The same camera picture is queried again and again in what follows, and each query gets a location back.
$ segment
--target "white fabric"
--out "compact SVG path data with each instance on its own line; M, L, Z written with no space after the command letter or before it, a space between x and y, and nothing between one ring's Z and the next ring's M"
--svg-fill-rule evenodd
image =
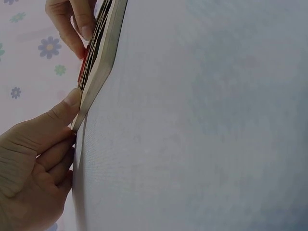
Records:
M128 1L78 133L80 230L308 230L307 11Z

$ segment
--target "book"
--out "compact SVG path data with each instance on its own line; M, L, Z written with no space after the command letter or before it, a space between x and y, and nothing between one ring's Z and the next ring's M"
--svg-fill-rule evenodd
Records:
M75 132L112 70L126 5L127 0L104 0L100 8L78 77L82 98L80 111L71 126Z

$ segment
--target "printed flower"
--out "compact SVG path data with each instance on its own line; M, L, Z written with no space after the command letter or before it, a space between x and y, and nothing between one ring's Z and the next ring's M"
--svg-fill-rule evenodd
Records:
M54 223L53 226L51 226L46 231L57 231L57 230L58 230L58 225L57 225L57 223Z
M61 76L63 74L65 74L66 72L66 67L63 65L57 65L54 69L56 75Z
M18 1L18 0L4 0L4 3L8 3L9 5L12 5L14 1Z
M0 56L2 56L5 53L4 50L2 50L2 43L0 43Z
M39 45L38 50L41 51L40 56L47 56L47 59L51 59L52 55L58 55L62 46L59 44L60 40L58 38L53 39L52 36L49 36L47 39L42 39L42 45Z
M20 20L23 20L24 17L25 17L25 15L26 15L25 12L18 13L17 15L14 15L14 16L10 19L10 22L11 22L11 23L17 23L17 22L19 22Z
M20 93L21 93L20 88L18 87L13 88L11 92L12 99L14 98L17 99L18 97L20 97Z

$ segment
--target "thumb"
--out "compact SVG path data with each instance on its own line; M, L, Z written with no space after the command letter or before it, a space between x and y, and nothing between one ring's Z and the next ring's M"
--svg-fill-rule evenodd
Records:
M50 111L13 128L23 146L37 150L55 134L67 127L79 112L81 91L73 89L68 96Z
M89 41L94 31L94 16L88 0L70 0L78 29L82 37Z

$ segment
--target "blue flower pattern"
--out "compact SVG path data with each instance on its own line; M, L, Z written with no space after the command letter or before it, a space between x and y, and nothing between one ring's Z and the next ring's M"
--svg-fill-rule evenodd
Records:
M4 3L8 3L9 5L12 5L14 1L18 1L18 0L4 0Z
M12 99L19 98L20 97L20 93L21 93L20 88L18 88L18 87L13 88L12 92L11 92Z
M47 57L47 59L51 59L53 55L59 54L59 49L62 47L59 44L60 40L58 38L53 38L49 36L47 39L41 40L41 45L38 46L38 50L41 51L41 57Z

